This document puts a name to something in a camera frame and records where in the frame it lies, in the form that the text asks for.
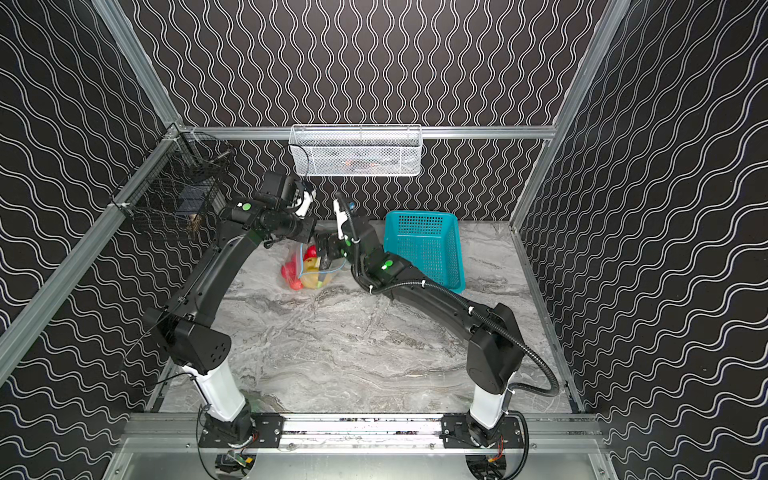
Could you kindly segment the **clear wall-mounted basket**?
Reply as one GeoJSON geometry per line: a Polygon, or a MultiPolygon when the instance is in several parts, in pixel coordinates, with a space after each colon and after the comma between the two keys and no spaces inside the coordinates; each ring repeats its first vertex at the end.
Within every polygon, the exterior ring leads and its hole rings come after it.
{"type": "Polygon", "coordinates": [[[288,147],[307,176],[415,177],[424,142],[419,124],[295,124],[288,147]]]}

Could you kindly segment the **dark eggplant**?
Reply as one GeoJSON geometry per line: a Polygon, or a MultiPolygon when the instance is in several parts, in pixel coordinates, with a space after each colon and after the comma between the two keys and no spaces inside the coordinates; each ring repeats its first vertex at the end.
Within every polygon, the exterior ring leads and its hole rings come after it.
{"type": "Polygon", "coordinates": [[[319,257],[318,269],[323,271],[329,271],[332,265],[333,258],[329,253],[324,253],[319,257]]]}

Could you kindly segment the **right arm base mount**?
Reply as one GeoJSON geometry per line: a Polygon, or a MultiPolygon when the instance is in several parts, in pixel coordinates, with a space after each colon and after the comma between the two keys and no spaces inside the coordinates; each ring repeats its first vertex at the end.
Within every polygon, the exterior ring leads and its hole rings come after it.
{"type": "Polygon", "coordinates": [[[523,429],[514,416],[502,416],[492,428],[483,427],[469,413],[445,414],[440,419],[440,439],[447,449],[458,448],[522,448],[523,429]]]}

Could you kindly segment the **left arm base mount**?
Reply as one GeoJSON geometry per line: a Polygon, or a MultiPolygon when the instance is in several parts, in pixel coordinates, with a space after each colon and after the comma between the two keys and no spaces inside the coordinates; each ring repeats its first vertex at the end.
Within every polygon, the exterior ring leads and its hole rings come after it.
{"type": "Polygon", "coordinates": [[[202,448],[276,448],[279,446],[285,418],[277,413],[242,414],[232,422],[223,422],[209,414],[197,444],[202,448]]]}

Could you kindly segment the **yellow lemon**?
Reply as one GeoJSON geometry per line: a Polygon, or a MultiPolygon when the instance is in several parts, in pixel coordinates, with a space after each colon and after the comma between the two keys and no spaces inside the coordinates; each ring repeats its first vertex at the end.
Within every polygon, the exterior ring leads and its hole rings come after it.
{"type": "Polygon", "coordinates": [[[318,269],[312,268],[304,271],[299,276],[299,279],[305,288],[316,290],[322,288],[325,285],[326,276],[327,274],[324,271],[321,272],[318,269]]]}

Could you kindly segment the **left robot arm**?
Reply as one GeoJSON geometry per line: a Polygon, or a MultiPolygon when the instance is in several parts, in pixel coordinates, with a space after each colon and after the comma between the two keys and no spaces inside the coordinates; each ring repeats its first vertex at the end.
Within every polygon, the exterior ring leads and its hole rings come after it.
{"type": "Polygon", "coordinates": [[[206,414],[219,423],[237,422],[248,405],[228,363],[232,340],[213,328],[220,304],[257,248],[311,239],[313,201],[314,188],[307,180],[265,173],[255,196],[236,198],[219,210],[214,240],[190,278],[164,306],[143,317],[153,341],[192,377],[206,414]]]}

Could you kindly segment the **red tomato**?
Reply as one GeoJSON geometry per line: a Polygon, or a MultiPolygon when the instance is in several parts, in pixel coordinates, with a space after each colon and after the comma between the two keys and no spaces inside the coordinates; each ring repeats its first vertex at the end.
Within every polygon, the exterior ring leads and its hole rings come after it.
{"type": "Polygon", "coordinates": [[[315,245],[310,245],[307,247],[306,252],[303,255],[303,260],[306,261],[308,259],[316,258],[317,257],[317,248],[315,245]]]}
{"type": "Polygon", "coordinates": [[[304,288],[303,283],[298,278],[296,265],[294,263],[283,264],[280,269],[280,274],[290,289],[298,291],[304,288]]]}

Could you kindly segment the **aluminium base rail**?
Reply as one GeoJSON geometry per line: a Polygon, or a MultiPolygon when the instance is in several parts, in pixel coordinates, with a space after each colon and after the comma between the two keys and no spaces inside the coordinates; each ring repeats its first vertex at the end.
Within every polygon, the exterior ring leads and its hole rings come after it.
{"type": "MultiPolygon", "coordinates": [[[[481,447],[468,435],[463,414],[261,414],[248,453],[277,454],[495,454],[598,453],[602,432],[591,415],[528,414],[501,425],[503,446],[481,447]]],[[[120,441],[141,453],[222,453],[229,445],[194,413],[137,414],[120,441]]]]}

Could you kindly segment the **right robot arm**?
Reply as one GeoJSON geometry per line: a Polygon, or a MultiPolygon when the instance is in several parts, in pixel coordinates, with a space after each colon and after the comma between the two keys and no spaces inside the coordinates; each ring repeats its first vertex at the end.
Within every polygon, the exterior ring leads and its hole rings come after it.
{"type": "Polygon", "coordinates": [[[334,212],[337,238],[329,246],[349,262],[352,276],[363,290],[411,306],[467,341],[466,371],[475,385],[469,417],[476,425],[495,428],[515,392],[547,398],[560,393],[555,373],[525,343],[509,307],[469,300],[429,278],[404,257],[386,251],[351,198],[338,194],[334,212]]]}

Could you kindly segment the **clear zip top bag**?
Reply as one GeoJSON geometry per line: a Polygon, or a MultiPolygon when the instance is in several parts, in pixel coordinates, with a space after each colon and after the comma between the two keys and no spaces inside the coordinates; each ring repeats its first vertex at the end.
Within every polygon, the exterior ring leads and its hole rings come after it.
{"type": "Polygon", "coordinates": [[[280,267],[280,276],[291,290],[318,290],[327,286],[346,265],[344,257],[323,259],[314,243],[295,243],[280,267]]]}

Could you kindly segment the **brass object in basket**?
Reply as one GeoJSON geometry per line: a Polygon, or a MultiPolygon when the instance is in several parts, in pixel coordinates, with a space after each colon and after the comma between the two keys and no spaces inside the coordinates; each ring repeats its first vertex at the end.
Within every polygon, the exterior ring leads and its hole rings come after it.
{"type": "Polygon", "coordinates": [[[186,231],[189,234],[195,234],[200,230],[202,223],[203,217],[199,214],[193,214],[188,219],[186,231]]]}

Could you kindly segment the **teal plastic basket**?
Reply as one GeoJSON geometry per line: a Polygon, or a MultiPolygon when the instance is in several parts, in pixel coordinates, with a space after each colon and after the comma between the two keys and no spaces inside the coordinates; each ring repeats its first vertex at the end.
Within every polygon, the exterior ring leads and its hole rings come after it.
{"type": "Polygon", "coordinates": [[[384,249],[410,261],[454,293],[465,289],[457,217],[434,211],[392,211],[385,217],[384,249]]]}

